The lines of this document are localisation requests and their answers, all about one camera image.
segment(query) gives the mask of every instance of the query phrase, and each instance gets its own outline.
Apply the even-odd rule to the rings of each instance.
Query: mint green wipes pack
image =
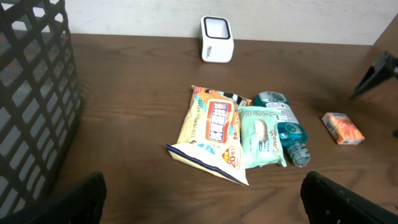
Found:
[[[246,168],[267,164],[286,167],[278,133],[278,110],[261,106],[240,106],[241,139]]]

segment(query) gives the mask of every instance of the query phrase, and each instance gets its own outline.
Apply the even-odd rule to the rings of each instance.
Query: colorful snack package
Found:
[[[346,114],[326,113],[322,121],[337,144],[359,144],[365,139]]]
[[[177,144],[167,145],[173,159],[218,177],[249,185],[240,142],[238,103],[250,104],[242,97],[193,87],[191,107],[185,117]]]

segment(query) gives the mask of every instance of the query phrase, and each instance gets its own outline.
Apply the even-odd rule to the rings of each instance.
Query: black object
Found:
[[[0,3],[2,218],[46,196],[78,127],[80,94],[65,0]]]
[[[355,88],[354,94],[350,96],[350,99],[357,98],[359,95],[392,77],[398,78],[398,59],[394,58],[390,53],[384,52],[373,61],[365,76]]]
[[[314,171],[303,181],[301,198],[311,224],[398,223],[397,215]]]
[[[106,198],[102,173],[92,173],[65,192],[0,219],[0,224],[97,224]]]

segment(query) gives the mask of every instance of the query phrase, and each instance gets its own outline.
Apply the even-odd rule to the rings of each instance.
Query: snack bag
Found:
[[[177,144],[167,145],[173,159],[218,177],[249,185],[240,142],[238,103],[250,100],[193,86],[191,107]]]

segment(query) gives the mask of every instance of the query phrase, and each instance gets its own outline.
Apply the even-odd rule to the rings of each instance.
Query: bottle cap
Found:
[[[294,143],[287,148],[287,152],[295,166],[305,167],[308,162],[310,162],[311,155],[305,144],[301,141],[294,141]]]

